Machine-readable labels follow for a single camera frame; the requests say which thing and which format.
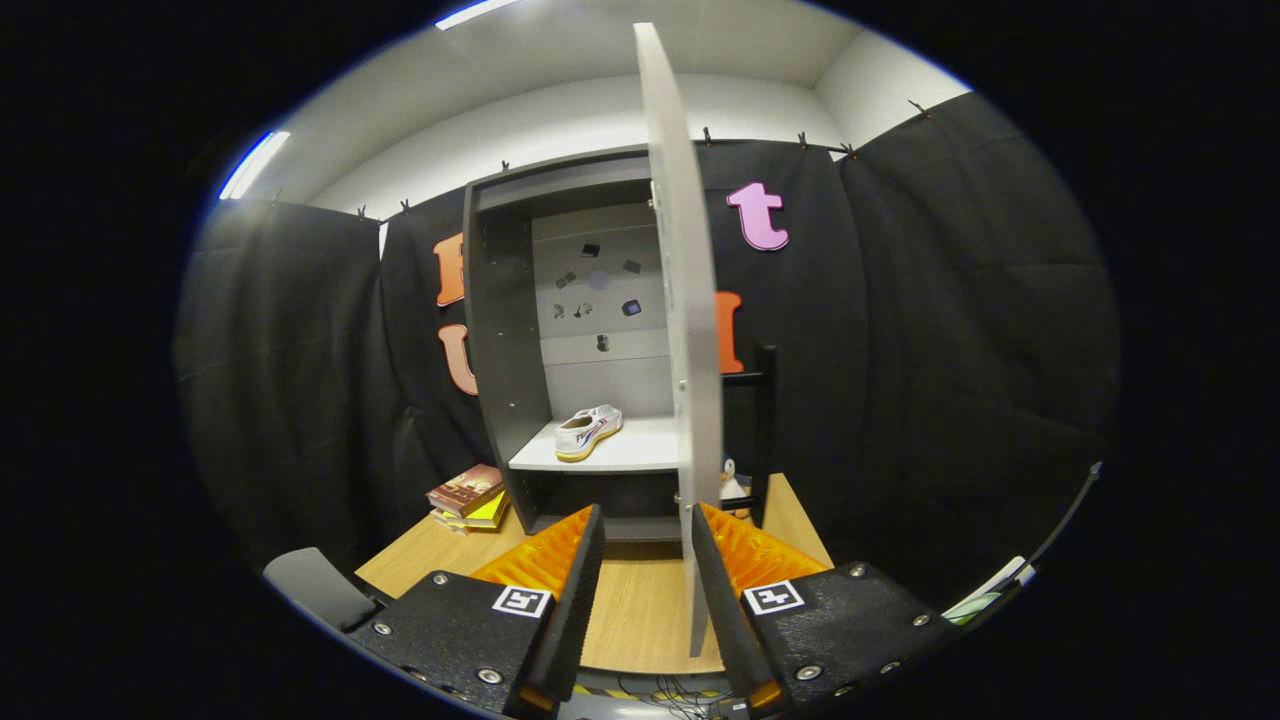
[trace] cabinet door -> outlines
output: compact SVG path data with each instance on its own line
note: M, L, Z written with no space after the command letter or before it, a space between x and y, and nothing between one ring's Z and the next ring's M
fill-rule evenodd
M676 76L654 26L636 23L635 33L667 295L690 655L698 656L701 655L707 632L707 600L694 559L690 512L699 511L699 502L718 506L723 466L716 270L701 173L689 137L689 122Z

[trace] black curtain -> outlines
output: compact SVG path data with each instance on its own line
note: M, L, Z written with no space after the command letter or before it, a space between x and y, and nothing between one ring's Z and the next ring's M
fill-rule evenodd
M838 527L829 496L846 492L867 387L867 300L854 215L826 150L797 142L698 145L717 290L742 299L733 322L737 359L754 370L755 343L778 347L776 466L822 529ZM782 199L777 251L751 247L728 196L759 182ZM750 391L724 391L724 448L740 471L759 473Z
M351 575L394 537L374 421L401 404L378 270L378 223L316 208L223 201L197 238L174 340L180 404L256 570L316 546Z
M444 307L436 243L462 232L463 188L415 205L388 220L381 299L394 368L406 405L393 423L398 536L431 511L426 493L477 462L495 465L480 401L453 384L436 333L466 324L466 301Z
M1034 145L966 94L841 160L867 278L855 482L820 521L936 606L1057 524L1102 459L1119 319L1091 227Z

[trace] shoe sole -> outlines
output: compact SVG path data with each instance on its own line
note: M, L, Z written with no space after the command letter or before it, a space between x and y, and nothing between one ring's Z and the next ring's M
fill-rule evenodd
M561 451L557 450L556 451L556 457L563 460L564 462L577 462L579 460L586 460L586 456L590 455L593 450L595 450L595 446L599 445L602 439L612 436L613 433L616 433L616 432L618 432L621 429L622 429L622 424L620 423L612 430L609 430L607 433L600 433L600 434L595 436L594 438L591 438L591 445L586 446L586 450L584 450L581 452L575 452L573 455L568 455L566 452L561 452Z

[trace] white wall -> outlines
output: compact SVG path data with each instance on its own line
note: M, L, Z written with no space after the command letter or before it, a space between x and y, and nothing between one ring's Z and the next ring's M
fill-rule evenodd
M727 76L677 76L689 137L783 140L801 131L817 145L845 138L809 88ZM366 160L310 205L389 218L502 170L564 155L648 142L640 76L573 82L526 92L456 115Z
M928 109L969 92L969 87L901 45L864 29L854 36L815 87L836 118L841 140L861 147Z

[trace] ceiling light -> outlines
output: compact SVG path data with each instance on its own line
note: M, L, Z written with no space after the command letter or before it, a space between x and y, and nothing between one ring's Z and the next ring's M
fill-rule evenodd
M250 150L248 155L241 161L236 172L232 173L227 184L223 186L221 193L218 195L219 200L239 200L248 186L253 184L257 176L266 168L266 164L271 161L271 156L279 152L284 141L289 138L287 132L269 132L266 137L260 140L253 150Z
M516 0L484 0L484 3L476 3L475 5L467 8L466 10L458 10L457 13L453 13L452 15L435 23L435 27L440 29L449 29L456 24L465 23L471 18L488 13L489 10L497 10L498 8L511 5Z

